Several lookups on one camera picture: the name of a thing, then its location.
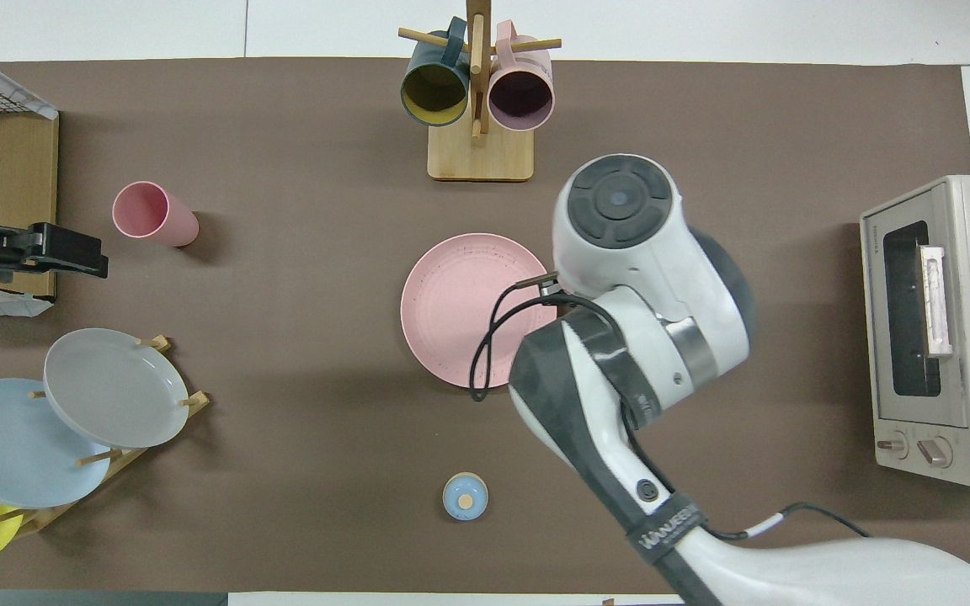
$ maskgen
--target pink mug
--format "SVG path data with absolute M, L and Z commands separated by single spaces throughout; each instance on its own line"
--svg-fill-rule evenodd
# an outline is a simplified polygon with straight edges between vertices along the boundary
M 509 130 L 534 130 L 552 115 L 555 95 L 549 51 L 511 50 L 511 45 L 535 40 L 517 35 L 511 19 L 496 26 L 497 60 L 488 81 L 488 112 Z
M 151 181 L 126 185 L 115 196 L 111 219 L 127 237 L 167 246 L 188 245 L 200 230 L 193 211 Z

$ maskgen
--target wooden mug holder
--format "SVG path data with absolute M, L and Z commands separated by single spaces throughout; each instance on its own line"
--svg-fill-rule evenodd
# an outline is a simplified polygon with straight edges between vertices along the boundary
M 493 72 L 492 0 L 466 0 L 470 53 L 470 103 L 461 118 L 447 126 L 429 127 L 429 176 L 438 181 L 527 181 L 534 176 L 534 131 L 490 128 L 488 81 Z M 401 38 L 444 46 L 438 35 L 399 28 Z M 512 45 L 512 51 L 559 49 L 561 39 Z
M 154 338 L 138 338 L 138 345 L 146 345 L 148 348 L 154 348 L 157 352 L 165 354 L 169 352 L 172 348 L 170 340 L 164 337 L 164 335 L 159 334 Z M 30 398 L 42 398 L 44 396 L 42 391 L 32 391 L 29 394 Z M 193 415 L 204 410 L 208 404 L 211 403 L 211 399 L 203 391 L 196 391 L 188 399 L 178 402 L 179 406 L 189 407 L 189 416 L 186 419 L 193 418 Z M 93 456 L 82 458 L 77 461 L 77 465 L 88 465 L 89 463 L 95 463 L 97 460 L 104 460 L 104 458 L 109 458 L 111 460 L 111 465 L 107 469 L 107 475 L 104 479 L 100 481 L 99 486 L 103 486 L 108 482 L 113 476 L 118 475 L 119 471 L 132 463 L 132 461 L 137 460 L 137 457 L 145 454 L 148 449 L 108 449 L 107 452 L 99 453 Z M 58 519 L 59 515 L 66 513 L 77 503 L 81 502 L 77 500 L 76 502 L 69 502 L 66 505 L 61 505 L 58 507 L 48 507 L 45 509 L 15 509 L 13 511 L 8 511 L 7 513 L 0 515 L 0 522 L 11 520 L 11 518 L 17 518 L 19 515 L 23 517 L 22 524 L 20 524 L 20 529 L 17 530 L 17 534 L 14 535 L 14 540 L 19 540 L 19 538 L 27 537 L 30 534 L 39 533 L 47 525 L 51 524 Z

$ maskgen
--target blue lid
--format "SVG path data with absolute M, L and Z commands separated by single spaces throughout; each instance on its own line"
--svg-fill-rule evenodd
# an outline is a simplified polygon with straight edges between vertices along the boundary
M 456 473 L 444 486 L 444 509 L 456 520 L 469 522 L 485 513 L 488 488 L 485 482 L 468 471 Z

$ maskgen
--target pink mug handle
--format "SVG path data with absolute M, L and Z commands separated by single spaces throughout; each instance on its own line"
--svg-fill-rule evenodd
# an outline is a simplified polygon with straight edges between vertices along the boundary
M 511 23 L 511 19 L 497 24 L 496 57 L 500 59 L 500 69 L 511 69 L 515 66 L 515 53 L 511 51 L 511 40 L 516 35 L 515 24 Z

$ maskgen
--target cup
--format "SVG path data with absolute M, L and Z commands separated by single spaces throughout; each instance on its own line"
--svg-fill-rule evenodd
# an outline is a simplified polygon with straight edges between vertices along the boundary
M 496 57 L 488 81 L 488 113 L 508 130 L 534 130 L 553 110 L 552 59 L 548 50 L 513 53 L 511 45 L 534 42 L 517 35 L 511 19 L 496 26 Z
M 115 196 L 111 218 L 123 235 L 167 246 L 188 245 L 200 229 L 193 211 L 152 181 L 126 185 Z
M 403 77 L 400 96 L 407 114 L 427 126 L 444 126 L 466 111 L 470 91 L 470 59 L 462 51 L 466 22 L 451 17 L 447 31 L 432 31 L 447 46 L 418 42 Z

